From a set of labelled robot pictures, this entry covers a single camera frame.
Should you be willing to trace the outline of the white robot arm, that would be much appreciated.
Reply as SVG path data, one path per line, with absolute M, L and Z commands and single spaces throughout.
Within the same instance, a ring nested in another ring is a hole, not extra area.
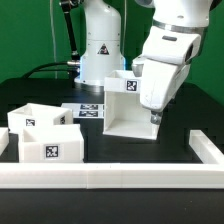
M 152 26 L 132 71 L 141 79 L 140 104 L 158 125 L 164 108 L 188 76 L 200 54 L 214 0 L 135 0 L 154 10 Z M 81 83 L 103 87 L 105 77 L 125 66 L 120 52 L 121 16 L 104 0 L 83 0 L 86 50 Z

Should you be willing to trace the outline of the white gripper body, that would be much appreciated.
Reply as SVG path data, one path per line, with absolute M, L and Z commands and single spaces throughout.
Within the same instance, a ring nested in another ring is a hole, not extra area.
M 188 76 L 190 60 L 199 51 L 201 36 L 153 26 L 143 45 L 140 103 L 162 112 Z

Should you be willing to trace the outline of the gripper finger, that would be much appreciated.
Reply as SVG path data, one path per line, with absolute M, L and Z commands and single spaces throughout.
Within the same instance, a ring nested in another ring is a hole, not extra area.
M 151 112 L 151 123 L 155 124 L 155 125 L 159 125 L 162 121 L 162 115 L 163 115 L 162 112 L 152 111 Z

